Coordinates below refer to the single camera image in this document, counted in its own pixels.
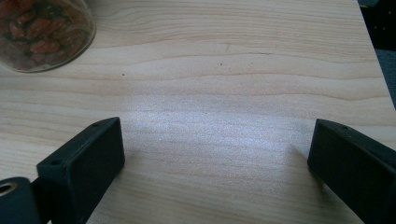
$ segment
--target wood grain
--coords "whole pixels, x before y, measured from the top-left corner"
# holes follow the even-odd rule
[[[126,165],[89,223],[360,223],[308,171],[315,119],[396,148],[355,0],[90,0],[90,48],[0,68],[0,179],[120,117]]]

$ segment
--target jar of dried food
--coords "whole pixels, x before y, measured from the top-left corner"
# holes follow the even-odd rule
[[[37,72],[78,56],[94,37],[84,0],[0,0],[0,63]]]

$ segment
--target wooden table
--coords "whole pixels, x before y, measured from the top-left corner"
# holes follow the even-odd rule
[[[396,148],[356,0],[90,0],[56,70],[0,68],[0,179],[120,117],[126,165],[89,223],[359,223],[309,173],[316,118]]]

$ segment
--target screw hole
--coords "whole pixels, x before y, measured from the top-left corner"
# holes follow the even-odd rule
[[[55,161],[52,161],[50,164],[55,166],[55,165],[59,165],[61,163],[62,163],[62,160],[55,160]]]
[[[10,193],[16,187],[17,187],[16,183],[6,183],[3,185],[0,185],[0,197]]]

